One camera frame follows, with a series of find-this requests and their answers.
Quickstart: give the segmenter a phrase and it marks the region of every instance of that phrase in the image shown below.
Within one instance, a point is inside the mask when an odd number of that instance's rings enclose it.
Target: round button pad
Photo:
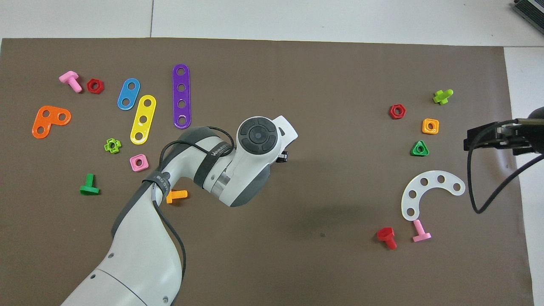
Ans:
[[[261,155],[276,146],[276,126],[267,118],[251,118],[244,122],[238,133],[240,145],[248,152]]]

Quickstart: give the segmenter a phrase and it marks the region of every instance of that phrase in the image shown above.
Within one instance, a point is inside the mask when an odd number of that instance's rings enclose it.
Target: velcro strap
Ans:
[[[166,199],[168,196],[168,193],[170,193],[170,181],[168,180],[170,178],[170,173],[165,172],[159,172],[159,171],[153,171],[150,173],[145,179],[143,179],[142,182],[152,182],[157,184],[159,186],[160,190],[163,192],[163,200],[161,203]]]
[[[204,181],[206,180],[209,172],[212,170],[217,160],[221,157],[221,154],[223,154],[223,152],[230,147],[231,146],[228,143],[220,142],[212,150],[210,150],[206,157],[204,157],[204,160],[202,160],[200,163],[200,166],[195,173],[193,182],[200,186],[200,188],[204,188]]]

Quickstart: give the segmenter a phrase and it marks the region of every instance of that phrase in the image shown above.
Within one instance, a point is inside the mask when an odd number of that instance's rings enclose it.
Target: white arc-shaped plate with holes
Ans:
[[[400,207],[406,220],[414,221],[419,218],[419,200],[427,190],[433,188],[443,188],[453,195],[462,195],[465,192],[465,183],[446,171],[432,170],[419,174],[408,183],[403,192]],[[409,209],[414,211],[412,216],[408,215]]]

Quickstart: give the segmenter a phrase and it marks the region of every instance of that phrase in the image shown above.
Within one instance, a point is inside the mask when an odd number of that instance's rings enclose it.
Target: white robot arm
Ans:
[[[154,199],[164,199],[170,186],[185,177],[227,206],[244,205],[297,137],[283,116],[245,120],[238,128],[236,149],[209,127],[188,128],[118,215],[106,257],[62,305],[171,305],[180,289],[182,266]]]

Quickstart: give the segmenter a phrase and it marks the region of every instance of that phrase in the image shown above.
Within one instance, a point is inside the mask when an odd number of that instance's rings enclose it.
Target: white floor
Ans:
[[[513,1],[0,0],[2,38],[190,37],[505,46],[512,114],[544,106],[544,35]],[[531,156],[517,158],[518,165]],[[544,305],[544,164],[520,177],[535,305]]]

